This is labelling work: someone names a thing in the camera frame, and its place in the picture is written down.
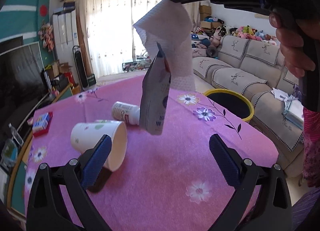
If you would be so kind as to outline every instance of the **pink tablecloth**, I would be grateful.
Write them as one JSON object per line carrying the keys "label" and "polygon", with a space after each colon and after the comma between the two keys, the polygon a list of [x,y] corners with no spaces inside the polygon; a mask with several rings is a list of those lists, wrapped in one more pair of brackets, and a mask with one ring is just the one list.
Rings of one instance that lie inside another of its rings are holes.
{"label": "pink tablecloth", "polygon": [[[31,180],[39,165],[65,165],[79,156],[70,144],[73,126],[112,119],[111,106],[116,101],[139,105],[142,79],[139,76],[102,86],[35,112],[36,117],[52,111],[53,119],[49,133],[33,139],[25,185],[26,210]],[[227,110],[224,116],[223,107],[213,106],[199,93],[170,90],[163,134],[151,136],[129,126],[123,164],[101,192],[89,192],[113,231],[206,231],[234,192],[209,150],[209,138],[214,133],[257,165],[276,163],[274,144],[249,124]],[[247,210],[253,206],[257,191]],[[62,193],[71,218],[81,225],[65,188]]]}

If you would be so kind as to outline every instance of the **finger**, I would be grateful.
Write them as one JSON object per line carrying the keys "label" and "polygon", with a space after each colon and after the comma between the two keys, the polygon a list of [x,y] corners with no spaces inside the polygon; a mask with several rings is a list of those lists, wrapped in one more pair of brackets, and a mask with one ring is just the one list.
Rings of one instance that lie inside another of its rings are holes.
{"label": "finger", "polygon": [[292,65],[289,61],[286,59],[284,60],[284,64],[287,67],[287,69],[297,78],[304,77],[305,71],[302,68],[295,67]]}
{"label": "finger", "polygon": [[317,19],[310,20],[296,20],[299,27],[306,33],[310,38],[320,40],[320,21]]}
{"label": "finger", "polygon": [[281,44],[280,51],[285,56],[285,59],[295,67],[311,71],[314,71],[316,69],[316,65],[314,64],[314,62],[300,49],[287,47]]}
{"label": "finger", "polygon": [[303,47],[302,37],[292,30],[286,28],[278,28],[276,30],[276,37],[281,42],[281,44],[287,47]]}
{"label": "finger", "polygon": [[269,22],[272,27],[274,28],[281,28],[281,19],[280,17],[275,14],[274,12],[270,13],[269,15]]}

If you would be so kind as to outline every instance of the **sofa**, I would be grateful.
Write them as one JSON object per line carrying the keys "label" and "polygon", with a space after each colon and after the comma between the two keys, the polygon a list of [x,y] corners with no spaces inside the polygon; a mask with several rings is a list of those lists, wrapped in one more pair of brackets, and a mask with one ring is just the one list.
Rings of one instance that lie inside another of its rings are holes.
{"label": "sofa", "polygon": [[202,92],[229,89],[249,99],[255,109],[250,125],[273,141],[279,152],[278,164],[287,177],[299,175],[303,162],[302,130],[286,120],[284,102],[271,93],[274,87],[290,95],[298,84],[284,66],[279,47],[228,35],[221,39],[218,50],[218,59],[207,57],[205,49],[192,50],[196,86]]}

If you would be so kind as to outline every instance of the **deer embroidery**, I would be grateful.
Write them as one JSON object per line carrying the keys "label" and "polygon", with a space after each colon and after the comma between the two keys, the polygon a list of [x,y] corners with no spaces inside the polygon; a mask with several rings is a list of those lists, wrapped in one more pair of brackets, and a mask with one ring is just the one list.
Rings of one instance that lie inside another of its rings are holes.
{"label": "deer embroidery", "polygon": [[267,52],[267,47],[270,46],[268,44],[265,44],[262,48],[263,48],[263,52],[267,55],[270,55],[270,52]]}
{"label": "deer embroidery", "polygon": [[239,73],[236,73],[234,76],[231,76],[232,79],[231,81],[234,81],[237,77],[244,77],[244,76],[240,76]]}
{"label": "deer embroidery", "polygon": [[210,61],[210,60],[209,60],[209,59],[202,59],[202,61],[199,62],[199,67],[201,67],[202,69],[203,69],[202,63],[203,63],[204,61]]}
{"label": "deer embroidery", "polygon": [[237,44],[238,42],[239,42],[239,40],[237,40],[237,41],[234,40],[234,41],[233,41],[233,44],[231,45],[231,46],[233,47],[233,50],[234,50],[234,51],[237,51],[237,52],[238,52],[238,50],[235,49],[235,46],[236,46],[236,44]]}

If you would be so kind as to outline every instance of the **paper cup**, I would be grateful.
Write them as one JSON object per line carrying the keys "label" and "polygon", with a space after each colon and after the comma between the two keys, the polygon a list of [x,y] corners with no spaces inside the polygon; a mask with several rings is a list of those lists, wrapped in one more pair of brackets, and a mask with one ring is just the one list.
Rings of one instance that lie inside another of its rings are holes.
{"label": "paper cup", "polygon": [[112,148],[103,166],[115,171],[121,166],[127,150],[127,128],[124,122],[78,123],[71,132],[71,145],[83,154],[93,148],[104,134],[111,137]]}

